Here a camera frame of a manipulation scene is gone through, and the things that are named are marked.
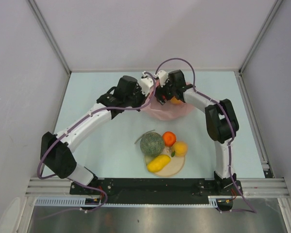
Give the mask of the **fake peach with leaf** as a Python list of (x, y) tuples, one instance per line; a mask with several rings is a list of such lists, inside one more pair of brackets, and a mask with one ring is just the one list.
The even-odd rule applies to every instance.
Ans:
[(183, 102), (181, 100), (178, 100), (176, 97), (172, 97), (170, 99), (170, 102), (173, 104), (173, 105), (180, 105), (180, 104), (183, 104)]

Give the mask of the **pink plastic bag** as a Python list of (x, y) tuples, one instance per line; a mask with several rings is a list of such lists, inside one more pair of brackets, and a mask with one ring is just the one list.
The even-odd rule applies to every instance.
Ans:
[[(149, 98), (153, 96), (153, 92), (154, 91), (150, 92)], [(167, 102), (166, 104), (161, 105), (159, 102), (157, 102), (156, 98), (154, 97), (150, 104), (141, 111), (159, 120), (169, 121), (177, 119), (179, 117), (184, 117), (188, 115), (193, 109), (194, 106), (188, 103), (173, 105), (171, 102)]]

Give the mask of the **green fake melon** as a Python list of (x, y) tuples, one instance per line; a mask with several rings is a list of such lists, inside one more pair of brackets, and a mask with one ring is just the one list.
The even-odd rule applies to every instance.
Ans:
[(149, 156), (158, 156), (165, 148), (162, 136), (154, 130), (142, 134), (134, 144), (137, 143), (139, 143), (141, 152)]

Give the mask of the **orange fake orange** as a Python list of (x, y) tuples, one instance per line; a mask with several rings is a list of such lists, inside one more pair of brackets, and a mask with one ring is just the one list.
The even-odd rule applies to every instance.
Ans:
[(162, 135), (164, 143), (167, 147), (172, 147), (177, 141), (177, 137), (173, 132), (167, 131)]

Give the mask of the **yellow fake fruit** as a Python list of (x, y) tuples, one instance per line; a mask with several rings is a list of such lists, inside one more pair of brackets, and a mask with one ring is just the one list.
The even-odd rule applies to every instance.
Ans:
[(171, 157), (184, 157), (188, 151), (188, 144), (183, 141), (177, 141), (171, 147)]

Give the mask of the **yellow fake mango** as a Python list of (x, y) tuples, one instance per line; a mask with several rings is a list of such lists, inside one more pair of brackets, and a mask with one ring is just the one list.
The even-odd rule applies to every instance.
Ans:
[(161, 154), (155, 157), (148, 165), (147, 170), (155, 173), (161, 171), (169, 162), (171, 158), (168, 155)]

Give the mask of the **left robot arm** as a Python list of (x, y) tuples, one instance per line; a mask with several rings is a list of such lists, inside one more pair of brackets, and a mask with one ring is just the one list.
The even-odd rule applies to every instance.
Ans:
[(46, 165), (54, 176), (79, 184), (87, 194), (94, 193), (97, 190), (94, 174), (76, 162), (73, 152), (96, 128), (118, 114), (140, 111), (148, 106), (151, 102), (148, 96), (155, 90), (156, 79), (149, 72), (144, 72), (140, 80), (124, 75), (117, 86), (101, 95), (92, 108), (71, 126), (57, 134), (45, 133), (41, 141), (38, 178), (44, 179), (41, 168)]

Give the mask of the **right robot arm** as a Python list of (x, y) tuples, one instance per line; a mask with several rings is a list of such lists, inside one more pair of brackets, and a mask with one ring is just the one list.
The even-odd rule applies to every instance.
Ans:
[(233, 171), (232, 142), (239, 129), (239, 123), (229, 99), (216, 101), (196, 90), (194, 84), (187, 84), (181, 70), (169, 73), (160, 70), (155, 74), (158, 86), (155, 96), (158, 102), (165, 104), (172, 97), (188, 103), (205, 114), (209, 137), (214, 141), (216, 168), (214, 171), (214, 190), (225, 195), (236, 185), (236, 173)]

